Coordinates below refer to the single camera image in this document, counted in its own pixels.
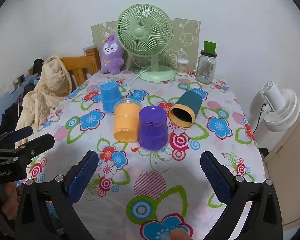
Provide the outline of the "cotton swab container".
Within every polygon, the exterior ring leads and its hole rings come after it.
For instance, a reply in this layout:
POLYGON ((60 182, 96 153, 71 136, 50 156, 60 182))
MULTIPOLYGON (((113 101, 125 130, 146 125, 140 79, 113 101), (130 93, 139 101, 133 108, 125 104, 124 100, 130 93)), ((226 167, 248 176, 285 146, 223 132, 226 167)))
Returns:
POLYGON ((188 59, 178 59, 177 60, 177 75, 186 76, 189 70, 189 60, 188 59))

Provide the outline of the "wooden chair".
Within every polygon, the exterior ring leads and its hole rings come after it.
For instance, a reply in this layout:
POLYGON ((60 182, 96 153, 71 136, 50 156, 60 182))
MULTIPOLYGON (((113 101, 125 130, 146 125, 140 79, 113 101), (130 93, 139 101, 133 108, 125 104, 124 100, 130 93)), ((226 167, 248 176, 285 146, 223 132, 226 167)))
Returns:
POLYGON ((51 56, 43 62, 39 83, 54 85, 60 79, 62 85, 73 89, 87 81, 87 74, 93 76, 100 69, 100 56, 95 47, 85 49, 82 56, 51 56))

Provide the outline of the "blue plastic cup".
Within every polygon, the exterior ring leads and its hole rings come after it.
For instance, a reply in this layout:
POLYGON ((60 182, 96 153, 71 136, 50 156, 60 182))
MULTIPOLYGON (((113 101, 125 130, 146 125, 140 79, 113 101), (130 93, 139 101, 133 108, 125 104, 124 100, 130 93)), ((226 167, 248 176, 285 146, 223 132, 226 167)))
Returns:
POLYGON ((122 99, 119 85, 116 82, 107 82, 100 87, 100 91, 104 112, 113 114, 115 103, 122 99))

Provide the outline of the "purple plastic cup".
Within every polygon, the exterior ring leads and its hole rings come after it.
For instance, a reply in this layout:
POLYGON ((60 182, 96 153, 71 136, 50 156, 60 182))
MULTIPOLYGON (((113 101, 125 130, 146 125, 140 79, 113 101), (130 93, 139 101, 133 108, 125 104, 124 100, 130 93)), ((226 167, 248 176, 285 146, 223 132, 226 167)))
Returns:
POLYGON ((138 143, 148 151, 158 151, 167 145, 167 114, 159 106, 146 106, 139 112, 138 143))

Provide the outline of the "glass jar with green lid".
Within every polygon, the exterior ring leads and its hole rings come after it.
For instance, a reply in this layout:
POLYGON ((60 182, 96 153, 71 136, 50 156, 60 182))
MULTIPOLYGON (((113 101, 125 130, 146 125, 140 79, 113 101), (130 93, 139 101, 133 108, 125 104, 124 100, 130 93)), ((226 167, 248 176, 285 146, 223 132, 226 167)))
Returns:
POLYGON ((197 57, 197 63, 194 68, 196 80, 209 85, 213 81, 216 68, 216 44, 210 41, 204 41, 203 50, 200 51, 200 57, 197 57))

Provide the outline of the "teal cup with yellow rim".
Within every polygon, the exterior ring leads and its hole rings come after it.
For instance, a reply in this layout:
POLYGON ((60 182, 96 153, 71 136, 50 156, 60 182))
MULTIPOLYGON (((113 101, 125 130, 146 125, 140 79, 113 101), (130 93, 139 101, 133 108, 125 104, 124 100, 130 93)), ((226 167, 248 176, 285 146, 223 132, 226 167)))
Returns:
POLYGON ((188 128, 194 124, 202 105, 202 97, 193 91, 185 92, 171 107, 169 118, 180 127, 188 128))

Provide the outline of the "orange plastic cup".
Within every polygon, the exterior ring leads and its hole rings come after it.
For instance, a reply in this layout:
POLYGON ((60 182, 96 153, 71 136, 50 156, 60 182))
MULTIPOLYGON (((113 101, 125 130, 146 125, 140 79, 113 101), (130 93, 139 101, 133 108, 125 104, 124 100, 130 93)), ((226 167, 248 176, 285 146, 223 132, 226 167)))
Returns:
POLYGON ((136 100, 124 98, 114 105, 114 138, 119 142, 136 142, 138 139, 139 113, 143 108, 136 100))

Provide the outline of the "purple plush bunny toy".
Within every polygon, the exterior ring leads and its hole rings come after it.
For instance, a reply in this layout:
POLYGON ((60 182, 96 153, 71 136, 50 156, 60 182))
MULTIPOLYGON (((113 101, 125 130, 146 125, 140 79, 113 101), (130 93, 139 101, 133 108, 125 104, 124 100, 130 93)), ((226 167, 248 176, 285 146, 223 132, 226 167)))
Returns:
POLYGON ((124 48, 117 39, 115 33, 110 34, 102 45, 101 70, 103 74, 119 74, 124 65, 124 48))

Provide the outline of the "green desk fan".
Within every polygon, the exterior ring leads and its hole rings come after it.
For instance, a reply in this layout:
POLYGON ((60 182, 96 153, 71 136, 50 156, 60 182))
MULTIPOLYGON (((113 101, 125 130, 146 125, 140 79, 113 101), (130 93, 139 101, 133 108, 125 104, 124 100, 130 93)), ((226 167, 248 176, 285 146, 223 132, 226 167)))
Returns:
POLYGON ((119 16, 116 32, 127 52, 151 59, 150 65, 140 72, 140 79, 163 82, 175 77, 172 68, 159 63, 173 36, 172 22, 163 10, 150 4, 135 4, 119 16))

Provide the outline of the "floral tablecloth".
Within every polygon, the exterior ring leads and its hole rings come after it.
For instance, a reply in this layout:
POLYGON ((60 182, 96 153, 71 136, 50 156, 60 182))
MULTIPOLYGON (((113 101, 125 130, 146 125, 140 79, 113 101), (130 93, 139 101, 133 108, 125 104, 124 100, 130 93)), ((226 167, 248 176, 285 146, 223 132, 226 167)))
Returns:
POLYGON ((95 239, 168 239, 183 228, 203 239, 225 206, 200 167, 210 151, 233 175, 247 181, 265 178, 253 130, 224 79, 199 83, 193 72, 171 81, 146 82, 133 67, 118 75, 96 73, 59 103, 36 131, 55 137, 52 149, 32 159, 28 178, 37 183, 65 174, 89 150, 99 165, 74 205, 95 239), (202 97, 191 127, 167 121, 167 145, 158 151, 113 136, 114 117, 104 112, 100 87, 116 82, 123 97, 169 111, 186 92, 202 97))

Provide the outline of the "white floor fan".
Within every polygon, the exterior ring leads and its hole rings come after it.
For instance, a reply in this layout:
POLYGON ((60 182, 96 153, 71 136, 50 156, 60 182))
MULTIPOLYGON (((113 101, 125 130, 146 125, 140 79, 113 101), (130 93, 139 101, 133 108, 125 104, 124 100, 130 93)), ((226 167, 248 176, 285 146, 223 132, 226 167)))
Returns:
POLYGON ((263 120, 271 132, 283 132, 298 119, 300 102, 294 90, 278 89, 273 81, 266 82, 262 94, 267 102, 263 120))

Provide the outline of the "beige puffer jacket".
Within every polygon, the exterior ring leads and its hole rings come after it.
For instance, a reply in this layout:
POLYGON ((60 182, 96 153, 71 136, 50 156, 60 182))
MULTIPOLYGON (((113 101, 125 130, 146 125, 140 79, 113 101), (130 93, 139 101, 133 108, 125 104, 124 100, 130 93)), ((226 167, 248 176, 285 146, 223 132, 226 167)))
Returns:
POLYGON ((64 63, 58 56, 49 57, 34 90, 23 97, 23 110, 15 129, 30 126, 35 131, 70 92, 72 81, 64 63))

